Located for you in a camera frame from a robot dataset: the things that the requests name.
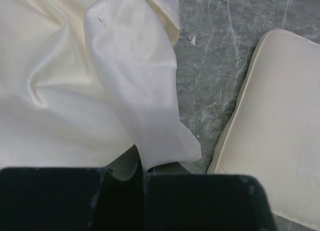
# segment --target pillow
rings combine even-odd
[[[320,229],[319,44],[263,36],[208,173],[254,176],[273,213]]]

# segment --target gray floor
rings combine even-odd
[[[186,166],[206,172],[230,118],[258,40],[275,28],[320,43],[320,0],[178,0],[175,47],[181,121],[201,143],[202,158]],[[195,35],[195,45],[191,44]],[[310,230],[276,217],[280,231]]]

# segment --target small white debris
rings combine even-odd
[[[196,35],[193,36],[192,40],[190,41],[191,44],[196,45]]]

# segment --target white cloth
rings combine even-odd
[[[93,20],[90,13],[102,8],[102,0],[0,0],[0,169],[101,167],[134,142],[145,169],[199,157],[199,143],[185,127],[180,129],[176,61],[170,45],[170,40],[175,43],[174,35],[168,37],[144,0],[109,1],[105,3],[109,13],[103,19],[112,20],[106,25],[114,25],[101,37],[96,36],[103,35],[97,25],[105,20]],[[86,27],[89,54],[83,19],[92,4],[86,16],[93,25]],[[135,22],[142,25],[133,27],[131,12],[141,9],[145,13],[135,17]],[[169,18],[170,12],[162,13],[167,14],[164,20],[177,24],[176,18]],[[132,39],[120,38],[119,34],[128,35],[123,29],[130,30]],[[149,46],[135,39],[146,34],[150,34]],[[158,43],[161,47],[155,50],[161,48],[165,54],[158,51],[148,56]],[[114,56],[104,56],[111,50]],[[132,73],[143,55],[152,59],[140,63],[148,79]],[[118,109],[124,101],[129,101],[122,106],[127,115]],[[132,129],[131,123],[144,128]]]
[[[271,210],[320,230],[320,45],[284,30],[259,42],[208,173],[245,174]]]

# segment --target white cushion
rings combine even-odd
[[[254,176],[273,213],[320,229],[319,44],[264,35],[208,173]]]

